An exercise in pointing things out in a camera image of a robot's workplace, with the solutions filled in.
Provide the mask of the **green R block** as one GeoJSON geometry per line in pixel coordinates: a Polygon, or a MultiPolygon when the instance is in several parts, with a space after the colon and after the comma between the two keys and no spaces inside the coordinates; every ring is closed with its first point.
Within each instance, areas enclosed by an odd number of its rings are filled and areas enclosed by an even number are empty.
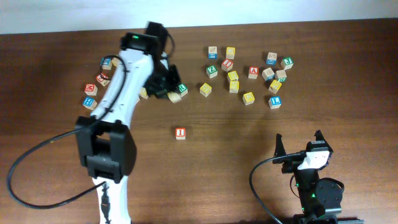
{"type": "Polygon", "coordinates": [[[183,97],[188,93],[188,88],[185,84],[179,84],[178,89],[180,91],[180,96],[183,97]]]}

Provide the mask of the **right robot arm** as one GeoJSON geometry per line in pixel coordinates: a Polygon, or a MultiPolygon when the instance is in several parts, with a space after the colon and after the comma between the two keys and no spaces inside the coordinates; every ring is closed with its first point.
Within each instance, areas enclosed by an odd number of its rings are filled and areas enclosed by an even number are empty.
{"type": "Polygon", "coordinates": [[[314,136],[304,151],[287,154],[282,135],[277,134],[275,163],[282,164],[282,173],[292,174],[296,181],[303,213],[294,215],[293,223],[337,223],[345,187],[338,180],[319,177],[318,172],[328,165],[333,149],[320,130],[314,136]]]}

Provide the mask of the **yellow C block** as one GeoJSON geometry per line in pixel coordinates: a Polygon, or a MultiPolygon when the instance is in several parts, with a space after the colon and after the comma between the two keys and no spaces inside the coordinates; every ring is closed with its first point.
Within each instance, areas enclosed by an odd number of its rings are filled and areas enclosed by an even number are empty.
{"type": "Polygon", "coordinates": [[[179,101],[182,100],[180,94],[176,92],[168,92],[167,96],[172,103],[178,103],[179,101]]]}

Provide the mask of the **red A block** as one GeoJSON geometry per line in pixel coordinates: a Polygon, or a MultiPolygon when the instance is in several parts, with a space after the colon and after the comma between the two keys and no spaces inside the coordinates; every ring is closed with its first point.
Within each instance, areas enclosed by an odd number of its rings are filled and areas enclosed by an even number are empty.
{"type": "Polygon", "coordinates": [[[256,79],[259,74],[259,68],[258,67],[249,67],[249,73],[248,73],[248,78],[249,79],[256,79]]]}

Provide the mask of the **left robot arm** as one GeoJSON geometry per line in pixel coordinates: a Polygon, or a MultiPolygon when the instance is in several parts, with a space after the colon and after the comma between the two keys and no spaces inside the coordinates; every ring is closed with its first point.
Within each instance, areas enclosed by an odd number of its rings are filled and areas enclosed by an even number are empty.
{"type": "Polygon", "coordinates": [[[142,88],[156,98],[179,91],[180,75],[164,51],[170,38],[156,22],[148,23],[143,34],[122,37],[108,89],[90,116],[76,121],[79,158],[97,191],[100,223],[132,222],[127,207],[127,182],[137,157],[132,116],[142,88]]]}

